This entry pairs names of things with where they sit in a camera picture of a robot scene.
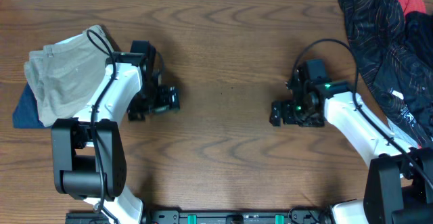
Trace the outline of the khaki green shorts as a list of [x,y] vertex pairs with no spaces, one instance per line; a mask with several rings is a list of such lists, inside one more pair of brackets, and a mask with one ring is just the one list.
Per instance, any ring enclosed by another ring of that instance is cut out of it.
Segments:
[[37,119],[50,127],[85,108],[106,72],[113,48],[99,25],[69,41],[31,51],[24,75],[37,103]]

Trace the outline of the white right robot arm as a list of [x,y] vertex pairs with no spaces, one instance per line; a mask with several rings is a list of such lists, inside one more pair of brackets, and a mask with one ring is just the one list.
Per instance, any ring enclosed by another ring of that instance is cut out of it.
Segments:
[[397,139],[346,81],[307,81],[292,99],[271,104],[274,127],[322,127],[329,123],[347,138],[369,172],[364,197],[335,204],[310,223],[431,223],[432,150]]

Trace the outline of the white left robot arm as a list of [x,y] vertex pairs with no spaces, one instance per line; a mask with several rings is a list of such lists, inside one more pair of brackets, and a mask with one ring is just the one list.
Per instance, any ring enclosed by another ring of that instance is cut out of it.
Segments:
[[123,117],[178,110],[179,91],[161,83],[159,52],[114,52],[85,107],[51,127],[55,188],[92,205],[93,212],[68,213],[66,223],[151,223],[143,200],[126,185],[127,163],[119,127]]

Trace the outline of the white grey garment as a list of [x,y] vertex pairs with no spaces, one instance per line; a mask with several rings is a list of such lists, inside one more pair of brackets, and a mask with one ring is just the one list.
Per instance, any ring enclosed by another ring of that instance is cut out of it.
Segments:
[[389,118],[387,119],[387,121],[390,130],[395,134],[396,137],[406,141],[407,143],[410,143],[415,148],[421,148],[421,146],[418,145],[418,143],[414,139],[412,139],[408,134],[406,134],[403,130],[397,127]]

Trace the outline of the black patterned garment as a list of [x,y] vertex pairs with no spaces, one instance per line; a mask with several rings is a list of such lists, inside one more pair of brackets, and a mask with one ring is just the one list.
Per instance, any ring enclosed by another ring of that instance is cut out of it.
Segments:
[[398,0],[338,0],[367,88],[396,133],[432,146],[432,17]]

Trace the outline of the folded dark blue shorts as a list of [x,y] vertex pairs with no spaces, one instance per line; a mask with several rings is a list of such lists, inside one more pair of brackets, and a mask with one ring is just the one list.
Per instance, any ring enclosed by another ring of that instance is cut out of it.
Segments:
[[29,84],[26,84],[12,115],[13,126],[16,129],[44,129],[39,120],[37,101]]

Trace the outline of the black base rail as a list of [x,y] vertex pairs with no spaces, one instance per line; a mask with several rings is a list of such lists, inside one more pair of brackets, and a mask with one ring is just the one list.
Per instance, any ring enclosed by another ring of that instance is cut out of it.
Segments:
[[148,224],[332,224],[335,221],[328,209],[296,207],[285,212],[148,210],[141,222]]

